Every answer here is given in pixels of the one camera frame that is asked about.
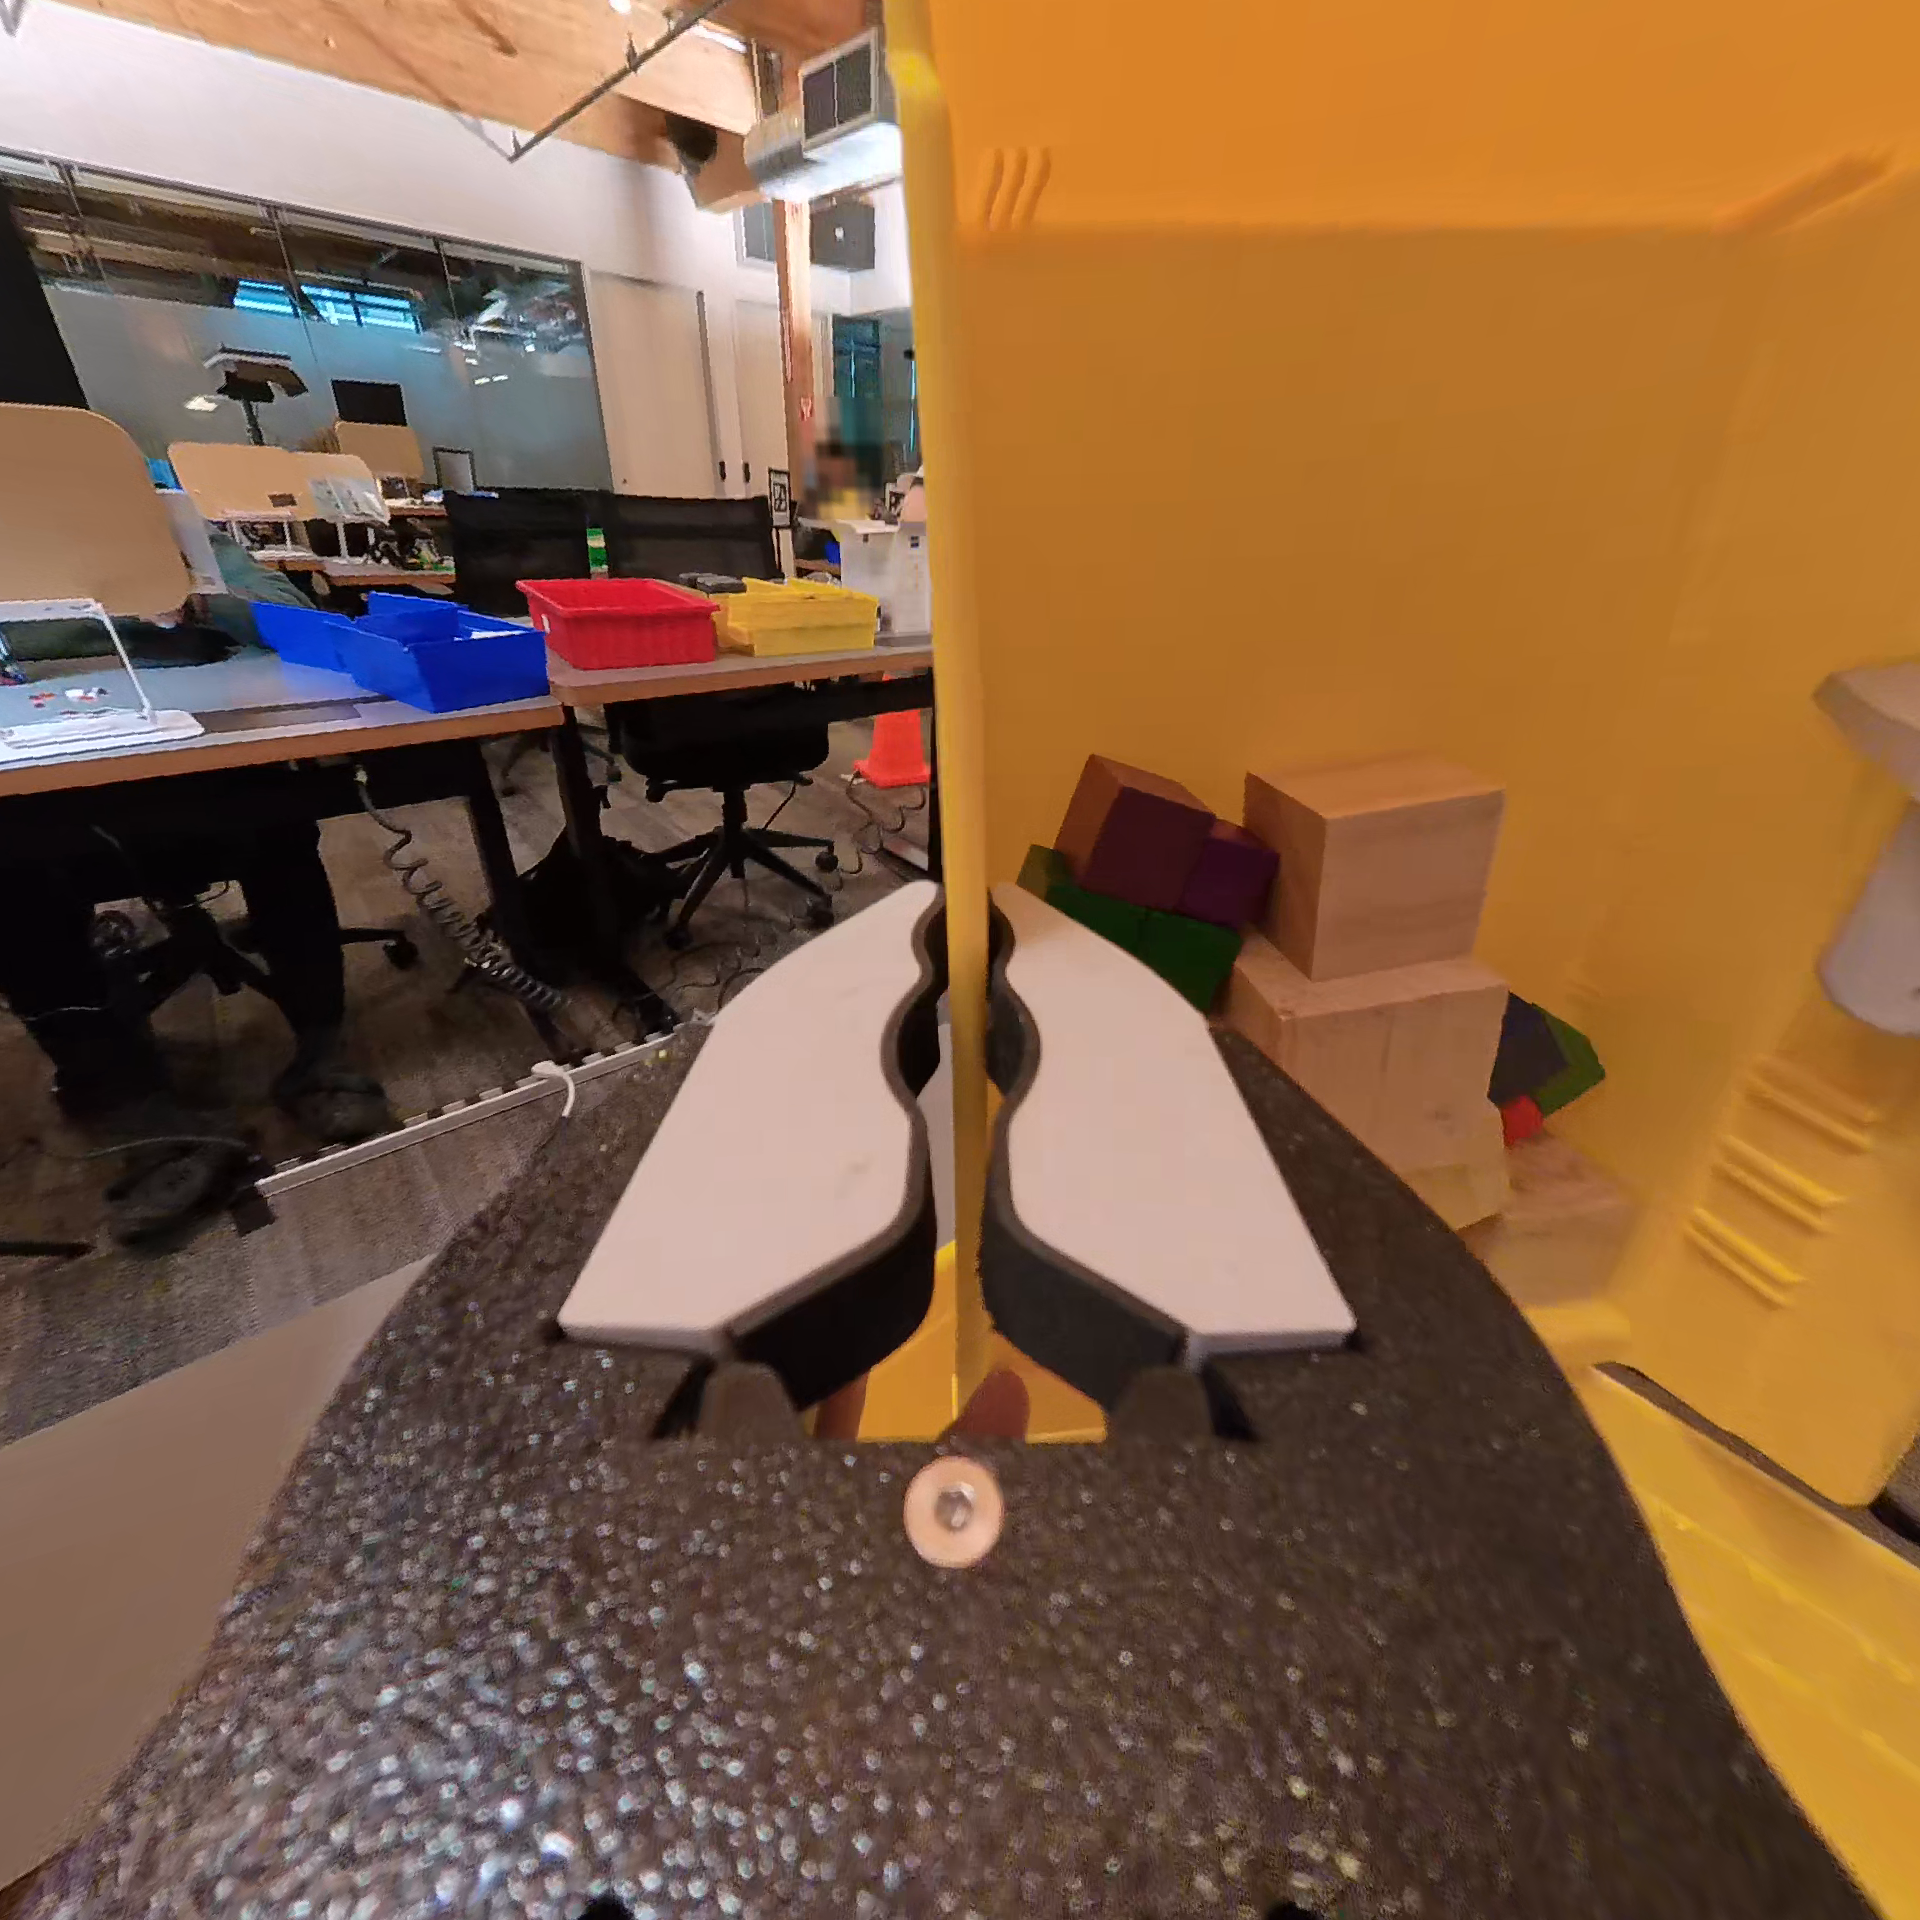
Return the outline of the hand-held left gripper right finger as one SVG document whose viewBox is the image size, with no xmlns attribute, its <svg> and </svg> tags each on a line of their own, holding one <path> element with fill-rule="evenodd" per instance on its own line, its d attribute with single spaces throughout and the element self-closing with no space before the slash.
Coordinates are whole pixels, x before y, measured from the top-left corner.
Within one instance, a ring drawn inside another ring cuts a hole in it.
<svg viewBox="0 0 1920 1920">
<path fill-rule="evenodd" d="M 1114 1409 L 1153 1369 L 1334 1353 L 1356 1310 L 1208 1019 L 1027 887 L 991 895 L 993 1328 Z"/>
</svg>

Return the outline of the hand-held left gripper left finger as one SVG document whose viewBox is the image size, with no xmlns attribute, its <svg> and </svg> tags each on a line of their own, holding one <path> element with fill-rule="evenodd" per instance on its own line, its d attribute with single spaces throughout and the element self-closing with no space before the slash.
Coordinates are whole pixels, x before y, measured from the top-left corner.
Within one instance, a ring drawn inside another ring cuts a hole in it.
<svg viewBox="0 0 1920 1920">
<path fill-rule="evenodd" d="M 920 1089 L 944 897 L 910 882 L 809 938 L 709 1025 L 557 1328 L 765 1364 L 810 1408 L 922 1324 L 940 1251 Z"/>
</svg>

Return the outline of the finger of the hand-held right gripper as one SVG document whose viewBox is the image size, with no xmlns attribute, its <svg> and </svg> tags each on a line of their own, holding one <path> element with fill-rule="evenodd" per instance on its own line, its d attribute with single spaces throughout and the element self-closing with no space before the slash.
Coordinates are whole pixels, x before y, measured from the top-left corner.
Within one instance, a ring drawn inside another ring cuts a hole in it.
<svg viewBox="0 0 1920 1920">
<path fill-rule="evenodd" d="M 1916 659 L 1830 674 L 1813 704 L 1842 740 L 1895 776 L 1905 814 L 1857 908 L 1818 962 L 1840 1012 L 1892 1034 L 1916 1034 Z"/>
</svg>

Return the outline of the pile of wooden cubes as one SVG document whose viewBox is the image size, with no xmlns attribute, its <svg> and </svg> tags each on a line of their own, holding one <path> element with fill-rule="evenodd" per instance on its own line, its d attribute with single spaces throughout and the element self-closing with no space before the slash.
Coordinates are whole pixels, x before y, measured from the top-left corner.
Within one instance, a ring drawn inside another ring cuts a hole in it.
<svg viewBox="0 0 1920 1920">
<path fill-rule="evenodd" d="M 1593 1040 L 1476 954 L 1503 787 L 1436 757 L 1251 771 L 1239 816 L 1086 757 L 1019 884 L 1251 1040 L 1521 1308 L 1593 1300 L 1636 1207 L 1549 1120 Z"/>
</svg>

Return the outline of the black office chair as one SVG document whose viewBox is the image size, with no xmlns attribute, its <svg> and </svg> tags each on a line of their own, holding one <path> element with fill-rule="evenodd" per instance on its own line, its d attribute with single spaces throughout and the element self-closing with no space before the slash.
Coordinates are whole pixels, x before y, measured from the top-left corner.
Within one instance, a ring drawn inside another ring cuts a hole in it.
<svg viewBox="0 0 1920 1920">
<path fill-rule="evenodd" d="M 718 579 L 778 584 L 782 561 L 772 510 L 729 495 L 604 492 L 600 525 L 611 577 L 694 587 L 718 597 Z M 806 895 L 806 924 L 834 924 L 831 890 L 784 859 L 810 850 L 819 873 L 836 869 L 834 842 L 776 826 L 750 826 L 750 787 L 801 787 L 831 750 L 827 721 L 809 721 L 806 696 L 787 686 L 694 692 L 607 709 L 608 742 L 645 778 L 650 800 L 669 790 L 713 790 L 721 824 L 656 851 L 675 869 L 680 890 L 662 925 L 669 947 L 686 947 L 693 917 L 721 877 L 746 882 L 750 864 Z"/>
</svg>

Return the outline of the red plastic bin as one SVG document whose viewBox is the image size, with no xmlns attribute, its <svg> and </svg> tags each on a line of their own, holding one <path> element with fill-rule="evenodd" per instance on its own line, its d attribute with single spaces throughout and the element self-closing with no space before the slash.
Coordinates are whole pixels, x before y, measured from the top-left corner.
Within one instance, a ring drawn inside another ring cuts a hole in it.
<svg viewBox="0 0 1920 1920">
<path fill-rule="evenodd" d="M 518 579 L 549 650 L 584 674 L 682 665 L 718 658 L 714 602 L 647 577 Z"/>
</svg>

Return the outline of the white machine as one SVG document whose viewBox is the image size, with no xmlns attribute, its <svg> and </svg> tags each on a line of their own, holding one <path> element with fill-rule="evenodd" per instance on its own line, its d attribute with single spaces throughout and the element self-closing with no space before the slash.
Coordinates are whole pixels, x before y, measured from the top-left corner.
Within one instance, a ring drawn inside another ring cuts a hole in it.
<svg viewBox="0 0 1920 1920">
<path fill-rule="evenodd" d="M 922 520 L 834 520 L 840 584 L 878 602 L 892 636 L 930 633 L 930 552 Z"/>
</svg>

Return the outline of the blue plastic bin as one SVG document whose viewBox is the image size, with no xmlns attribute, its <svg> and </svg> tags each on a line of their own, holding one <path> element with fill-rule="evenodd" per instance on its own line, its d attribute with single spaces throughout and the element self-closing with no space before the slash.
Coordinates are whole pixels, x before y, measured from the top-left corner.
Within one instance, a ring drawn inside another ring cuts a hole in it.
<svg viewBox="0 0 1920 1920">
<path fill-rule="evenodd" d="M 349 675 L 349 631 L 364 626 L 444 626 L 459 612 L 459 602 L 444 597 L 419 597 L 409 589 L 371 589 L 359 614 L 326 612 L 303 599 L 255 599 L 250 605 L 261 645 L 279 653 L 284 664 L 315 665 L 324 674 Z"/>
<path fill-rule="evenodd" d="M 538 628 L 451 605 L 418 602 L 409 614 L 349 617 L 333 647 L 359 689 L 433 714 L 502 709 L 552 692 Z"/>
</svg>

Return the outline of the black mesh chair back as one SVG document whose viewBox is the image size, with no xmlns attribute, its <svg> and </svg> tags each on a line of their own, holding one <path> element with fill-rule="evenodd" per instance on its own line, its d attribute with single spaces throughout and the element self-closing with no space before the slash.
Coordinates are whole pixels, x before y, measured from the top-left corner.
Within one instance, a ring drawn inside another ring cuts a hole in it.
<svg viewBox="0 0 1920 1920">
<path fill-rule="evenodd" d="M 468 612 L 528 614 L 518 584 L 591 579 L 597 490 L 444 490 L 451 599 Z"/>
</svg>

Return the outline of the white clear stand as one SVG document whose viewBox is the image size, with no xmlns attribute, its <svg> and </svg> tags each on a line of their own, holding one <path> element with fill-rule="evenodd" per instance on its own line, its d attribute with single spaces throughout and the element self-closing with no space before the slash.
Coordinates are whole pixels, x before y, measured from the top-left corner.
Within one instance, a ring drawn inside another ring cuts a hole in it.
<svg viewBox="0 0 1920 1920">
<path fill-rule="evenodd" d="M 131 664 L 114 617 L 101 610 L 98 599 L 6 599 L 3 617 L 84 617 L 97 626 L 110 636 L 113 653 L 118 658 L 118 665 L 129 675 L 134 696 L 131 709 L 79 712 L 79 696 L 61 692 L 58 697 L 64 703 L 64 709 L 56 709 L 52 718 L 3 727 L 3 765 L 154 750 L 183 740 L 199 740 L 205 735 L 205 723 L 196 714 L 154 704 Z"/>
</svg>

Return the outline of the black tripod stand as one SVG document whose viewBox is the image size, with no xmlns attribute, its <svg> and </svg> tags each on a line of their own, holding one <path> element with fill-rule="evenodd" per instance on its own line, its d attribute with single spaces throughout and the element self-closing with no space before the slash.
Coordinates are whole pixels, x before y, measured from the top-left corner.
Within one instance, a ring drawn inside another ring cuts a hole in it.
<svg viewBox="0 0 1920 1920">
<path fill-rule="evenodd" d="M 266 429 L 261 424 L 264 406 L 279 396 L 308 393 L 300 368 L 284 351 L 222 347 L 209 351 L 201 364 L 209 374 L 219 374 L 214 396 L 228 396 L 244 410 L 254 445 L 266 445 Z"/>
</svg>

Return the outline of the light wood chair back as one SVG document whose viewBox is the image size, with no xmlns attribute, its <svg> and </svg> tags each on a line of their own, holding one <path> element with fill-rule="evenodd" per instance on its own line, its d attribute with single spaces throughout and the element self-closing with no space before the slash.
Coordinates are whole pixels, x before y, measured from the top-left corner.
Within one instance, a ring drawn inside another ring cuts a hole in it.
<svg viewBox="0 0 1920 1920">
<path fill-rule="evenodd" d="M 3 602 L 159 617 L 193 589 L 146 460 L 114 419 L 3 402 Z"/>
</svg>

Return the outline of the ceiling air unit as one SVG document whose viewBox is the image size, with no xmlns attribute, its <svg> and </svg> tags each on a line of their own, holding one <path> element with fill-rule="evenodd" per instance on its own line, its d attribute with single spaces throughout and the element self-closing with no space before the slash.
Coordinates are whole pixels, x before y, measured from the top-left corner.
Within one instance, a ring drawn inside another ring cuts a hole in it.
<svg viewBox="0 0 1920 1920">
<path fill-rule="evenodd" d="M 901 180 L 901 126 L 884 27 L 797 67 L 797 97 L 756 117 L 745 159 L 765 197 L 810 206 Z"/>
</svg>

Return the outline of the wooden post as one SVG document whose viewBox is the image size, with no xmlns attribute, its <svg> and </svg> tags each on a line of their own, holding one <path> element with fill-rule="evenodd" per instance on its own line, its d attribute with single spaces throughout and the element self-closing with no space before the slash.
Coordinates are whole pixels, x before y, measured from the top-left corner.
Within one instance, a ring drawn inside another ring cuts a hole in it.
<svg viewBox="0 0 1920 1920">
<path fill-rule="evenodd" d="M 772 197 L 772 244 L 778 273 L 782 419 L 787 448 L 792 502 L 818 495 L 818 329 L 810 314 L 810 209 Z"/>
</svg>

